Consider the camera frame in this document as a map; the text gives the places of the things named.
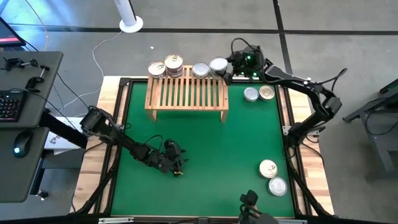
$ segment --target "wooden rack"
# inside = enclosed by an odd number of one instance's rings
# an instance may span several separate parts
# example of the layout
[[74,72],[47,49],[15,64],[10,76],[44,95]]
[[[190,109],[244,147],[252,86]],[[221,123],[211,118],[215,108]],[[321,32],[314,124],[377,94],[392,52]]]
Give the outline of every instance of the wooden rack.
[[220,111],[224,123],[228,114],[228,87],[222,79],[210,76],[197,79],[192,75],[192,66],[184,65],[181,77],[149,77],[145,109],[153,121],[162,110]]

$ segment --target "green mat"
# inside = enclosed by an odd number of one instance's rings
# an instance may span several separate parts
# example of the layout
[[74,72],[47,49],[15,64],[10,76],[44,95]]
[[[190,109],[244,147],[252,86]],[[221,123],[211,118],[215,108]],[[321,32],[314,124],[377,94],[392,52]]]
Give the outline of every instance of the green mat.
[[[271,159],[278,176],[289,181],[276,99],[248,103],[243,99],[246,87],[229,87],[225,123],[220,123],[220,112],[208,111],[160,111],[153,122],[144,109],[147,84],[135,83],[127,116],[132,128],[126,134],[140,142],[161,134],[186,149],[183,158],[190,160],[184,175],[174,177],[144,166],[123,149],[112,215],[237,217],[239,197],[251,189],[259,196],[260,211],[293,217],[290,191],[272,196],[269,179],[259,175],[260,162]],[[150,143],[158,147],[160,139]]]

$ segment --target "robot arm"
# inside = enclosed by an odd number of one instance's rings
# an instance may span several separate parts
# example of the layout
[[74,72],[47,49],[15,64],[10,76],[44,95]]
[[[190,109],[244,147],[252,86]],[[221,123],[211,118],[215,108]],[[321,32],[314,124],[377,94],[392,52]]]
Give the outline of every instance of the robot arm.
[[[233,42],[235,40],[242,40],[248,46],[244,50],[234,52]],[[325,88],[322,84],[337,80],[337,78],[345,73],[346,68],[335,78],[325,82],[313,82],[310,78],[305,80],[283,72],[269,59],[264,58],[260,46],[250,45],[242,38],[237,38],[232,41],[231,55],[227,58],[227,61],[233,66],[233,71],[231,73],[226,72],[224,74],[219,74],[223,77],[227,85],[232,84],[232,77],[234,75],[244,75],[250,78],[258,77],[260,81],[266,84],[281,85],[291,88],[306,94],[310,98],[315,112],[305,121],[295,123],[289,129],[287,135],[287,144],[289,147],[300,144],[308,132],[316,127],[318,123],[325,123],[331,120],[341,108],[340,99],[333,91]]]
[[149,144],[136,142],[113,122],[108,112],[95,106],[89,107],[88,114],[80,121],[80,124],[83,133],[87,136],[98,136],[99,140],[106,144],[125,147],[133,158],[149,167],[163,173],[172,172],[176,177],[183,174],[182,164],[188,161],[181,160],[181,155],[185,150],[170,139],[164,142],[165,152],[160,152],[160,149]]

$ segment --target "computer screen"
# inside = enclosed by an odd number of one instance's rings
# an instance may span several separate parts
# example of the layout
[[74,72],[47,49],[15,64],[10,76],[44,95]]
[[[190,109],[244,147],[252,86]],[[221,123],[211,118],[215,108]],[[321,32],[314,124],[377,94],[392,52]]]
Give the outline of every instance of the computer screen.
[[25,46],[25,41],[18,36],[17,33],[0,18],[0,47]]

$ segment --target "tin can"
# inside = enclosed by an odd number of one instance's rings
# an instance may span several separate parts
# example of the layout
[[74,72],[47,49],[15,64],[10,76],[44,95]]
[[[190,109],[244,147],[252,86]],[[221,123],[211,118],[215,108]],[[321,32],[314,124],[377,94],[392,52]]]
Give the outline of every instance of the tin can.
[[166,73],[172,78],[178,78],[183,73],[182,57],[179,55],[169,55],[164,59]]
[[269,181],[268,189],[272,195],[283,196],[287,192],[287,185],[284,179],[280,177],[274,177]]
[[270,100],[275,96],[275,91],[269,86],[262,86],[259,93],[262,100]]
[[278,167],[275,162],[265,159],[260,163],[260,174],[265,178],[273,178],[278,173]]
[[148,67],[149,74],[154,78],[165,77],[166,66],[163,62],[152,62]]
[[210,76],[215,80],[220,80],[221,76],[217,75],[224,75],[226,72],[226,68],[228,66],[228,61],[223,57],[217,57],[211,60],[210,64]]
[[203,62],[199,62],[194,64],[192,68],[192,73],[195,78],[204,79],[209,74],[209,66]]
[[243,97],[248,102],[254,102],[259,98],[259,92],[253,87],[247,87],[243,91]]

